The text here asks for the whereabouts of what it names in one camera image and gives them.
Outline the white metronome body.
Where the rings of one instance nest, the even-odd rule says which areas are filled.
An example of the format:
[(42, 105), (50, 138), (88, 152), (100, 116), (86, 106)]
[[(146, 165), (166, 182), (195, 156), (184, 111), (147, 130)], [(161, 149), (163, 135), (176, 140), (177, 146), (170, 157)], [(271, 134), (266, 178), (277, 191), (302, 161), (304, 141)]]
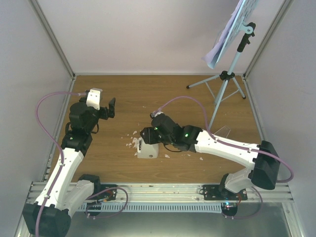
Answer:
[(146, 144), (142, 138), (138, 139), (137, 143), (137, 157), (144, 159), (154, 159), (157, 158), (159, 154), (158, 144)]

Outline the clear plastic metronome cover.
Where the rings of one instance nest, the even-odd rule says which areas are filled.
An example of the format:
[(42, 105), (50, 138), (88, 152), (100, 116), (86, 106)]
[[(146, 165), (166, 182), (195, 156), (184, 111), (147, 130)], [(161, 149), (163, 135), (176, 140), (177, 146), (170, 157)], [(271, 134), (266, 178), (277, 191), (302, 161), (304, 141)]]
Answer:
[(223, 126), (220, 128), (218, 131), (216, 131), (214, 134), (220, 137), (225, 137), (227, 138), (228, 135), (230, 134), (231, 129), (228, 126)]

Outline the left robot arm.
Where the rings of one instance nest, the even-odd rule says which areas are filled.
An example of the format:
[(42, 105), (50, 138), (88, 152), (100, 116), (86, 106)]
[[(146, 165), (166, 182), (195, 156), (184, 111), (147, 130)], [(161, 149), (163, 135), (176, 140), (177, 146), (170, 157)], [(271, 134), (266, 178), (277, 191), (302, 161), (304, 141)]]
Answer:
[(99, 99), (86, 96), (70, 106), (70, 121), (65, 128), (58, 162), (41, 194), (33, 204), (25, 204), (22, 211), (30, 234), (66, 236), (71, 218), (83, 202), (100, 197), (100, 179), (94, 175), (80, 180), (71, 191), (68, 188), (91, 145), (94, 129), (99, 128), (99, 120), (115, 116), (115, 103), (113, 98), (108, 107), (101, 107)]

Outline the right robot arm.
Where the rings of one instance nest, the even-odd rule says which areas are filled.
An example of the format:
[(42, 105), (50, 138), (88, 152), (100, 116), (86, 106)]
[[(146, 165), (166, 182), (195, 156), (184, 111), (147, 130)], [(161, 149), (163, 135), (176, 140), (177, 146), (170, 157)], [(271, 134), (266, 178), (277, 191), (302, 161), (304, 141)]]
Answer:
[(211, 154), (241, 164), (236, 173), (225, 174), (219, 187), (219, 196), (230, 200), (239, 191), (256, 186), (273, 190), (277, 183), (280, 161), (268, 141), (246, 144), (217, 135), (193, 125), (180, 126), (164, 113), (156, 115), (150, 127), (141, 130), (143, 144), (172, 145), (181, 152)]

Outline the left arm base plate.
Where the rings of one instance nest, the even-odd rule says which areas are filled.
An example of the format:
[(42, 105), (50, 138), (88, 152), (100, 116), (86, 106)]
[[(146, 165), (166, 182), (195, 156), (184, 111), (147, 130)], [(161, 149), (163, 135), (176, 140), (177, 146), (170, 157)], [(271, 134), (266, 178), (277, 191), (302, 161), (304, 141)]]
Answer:
[[(116, 184), (101, 184), (100, 191), (103, 191), (105, 189), (112, 188), (112, 187), (117, 187), (117, 185)], [(108, 190), (101, 193), (98, 196), (98, 201), (107, 202), (107, 201), (116, 200), (116, 196), (117, 196), (117, 189)]]

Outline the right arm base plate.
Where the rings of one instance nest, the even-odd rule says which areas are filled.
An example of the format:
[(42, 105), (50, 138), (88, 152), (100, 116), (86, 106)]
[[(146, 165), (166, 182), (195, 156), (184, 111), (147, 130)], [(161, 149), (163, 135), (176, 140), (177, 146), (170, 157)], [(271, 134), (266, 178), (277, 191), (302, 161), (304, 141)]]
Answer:
[(245, 189), (239, 191), (238, 193), (233, 193), (231, 191), (228, 191), (226, 188), (222, 188), (219, 184), (203, 185), (200, 191), (204, 196), (204, 200), (248, 200), (247, 192)]

